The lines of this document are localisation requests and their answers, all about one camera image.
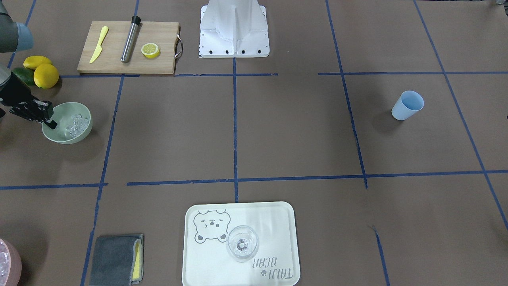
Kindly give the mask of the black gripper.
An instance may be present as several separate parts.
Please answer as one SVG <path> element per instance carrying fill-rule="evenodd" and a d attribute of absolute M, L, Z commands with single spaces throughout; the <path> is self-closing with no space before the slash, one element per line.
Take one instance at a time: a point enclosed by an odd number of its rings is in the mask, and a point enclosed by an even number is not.
<path fill-rule="evenodd" d="M 53 104 L 47 100 L 39 100 L 31 94 L 31 89 L 18 76 L 11 73 L 5 83 L 1 85 L 1 103 L 9 107 L 11 114 L 20 116 L 28 121 L 42 122 L 43 127 L 56 129 L 58 123 L 54 121 Z"/>

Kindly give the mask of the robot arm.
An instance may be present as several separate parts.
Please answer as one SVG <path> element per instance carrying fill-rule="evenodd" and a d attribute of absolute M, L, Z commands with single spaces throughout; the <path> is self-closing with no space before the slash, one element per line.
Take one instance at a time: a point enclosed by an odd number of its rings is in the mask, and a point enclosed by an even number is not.
<path fill-rule="evenodd" d="M 0 4 L 0 52 L 18 52 L 33 47 L 30 29 L 12 20 L 4 4 Z M 50 101 L 40 101 L 32 95 L 31 89 L 9 68 L 2 66 L 0 72 L 1 105 L 9 107 L 11 114 L 28 121 L 45 124 L 56 129 L 58 124 L 52 118 L 53 105 Z"/>

